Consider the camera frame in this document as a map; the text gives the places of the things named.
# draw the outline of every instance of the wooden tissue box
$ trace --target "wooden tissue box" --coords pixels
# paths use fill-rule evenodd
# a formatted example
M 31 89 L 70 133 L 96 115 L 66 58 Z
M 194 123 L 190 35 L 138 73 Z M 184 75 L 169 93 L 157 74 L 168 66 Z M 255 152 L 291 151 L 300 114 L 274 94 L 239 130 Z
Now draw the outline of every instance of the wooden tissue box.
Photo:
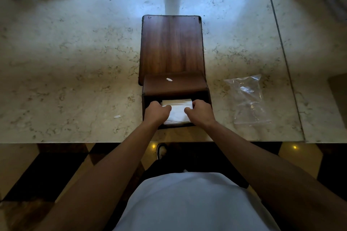
M 211 104 L 209 87 L 200 71 L 147 74 L 142 87 L 142 119 L 152 101 L 192 99 Z M 192 123 L 164 125 L 159 129 L 193 126 Z

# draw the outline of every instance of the sneaker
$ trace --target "sneaker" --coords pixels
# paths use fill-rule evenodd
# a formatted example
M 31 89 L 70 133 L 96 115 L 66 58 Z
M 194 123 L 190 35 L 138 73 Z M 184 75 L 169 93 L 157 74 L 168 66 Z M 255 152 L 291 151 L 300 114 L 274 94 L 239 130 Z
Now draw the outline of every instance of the sneaker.
M 160 143 L 157 146 L 157 160 L 162 159 L 168 150 L 168 146 L 165 143 Z

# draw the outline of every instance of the white paper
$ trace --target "white paper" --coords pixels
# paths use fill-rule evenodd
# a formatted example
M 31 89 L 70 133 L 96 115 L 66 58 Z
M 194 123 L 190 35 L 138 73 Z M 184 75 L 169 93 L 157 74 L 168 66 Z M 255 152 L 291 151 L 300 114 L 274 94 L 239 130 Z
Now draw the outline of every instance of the white paper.
M 185 99 L 185 100 L 165 100 L 161 104 L 162 106 L 171 105 L 171 112 L 168 117 L 168 119 L 164 122 L 165 125 L 172 125 L 172 124 L 184 124 L 184 123 L 190 123 L 190 120 L 186 113 L 184 112 L 184 109 L 186 107 L 189 107 L 193 109 L 193 103 L 191 99 Z

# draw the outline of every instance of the plastic bag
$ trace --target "plastic bag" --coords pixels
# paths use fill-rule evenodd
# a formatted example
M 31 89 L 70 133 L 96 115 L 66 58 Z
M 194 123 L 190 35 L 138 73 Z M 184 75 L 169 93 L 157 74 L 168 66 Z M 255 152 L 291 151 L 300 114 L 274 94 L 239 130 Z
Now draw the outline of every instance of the plastic bag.
M 230 93 L 235 104 L 234 124 L 256 125 L 271 122 L 259 86 L 260 77 L 259 74 L 224 80 L 230 85 Z

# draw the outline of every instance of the tiled floor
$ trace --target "tiled floor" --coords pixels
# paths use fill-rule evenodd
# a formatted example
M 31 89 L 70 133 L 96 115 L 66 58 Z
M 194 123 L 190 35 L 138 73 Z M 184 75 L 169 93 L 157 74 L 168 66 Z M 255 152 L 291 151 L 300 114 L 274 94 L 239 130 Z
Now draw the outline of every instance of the tiled floor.
M 136 187 L 141 174 L 155 161 L 158 143 L 148 146 L 137 171 L 118 204 L 118 214 Z M 347 200 L 347 184 L 341 172 L 347 169 L 347 144 L 290 142 L 254 143 L 317 178 Z M 176 144 L 192 161 L 189 171 L 219 171 L 238 185 L 256 192 L 228 162 L 214 143 Z M 1 144 L 0 230 L 33 230 L 61 196 L 118 143 L 98 144 Z M 117 217 L 108 229 L 115 225 Z

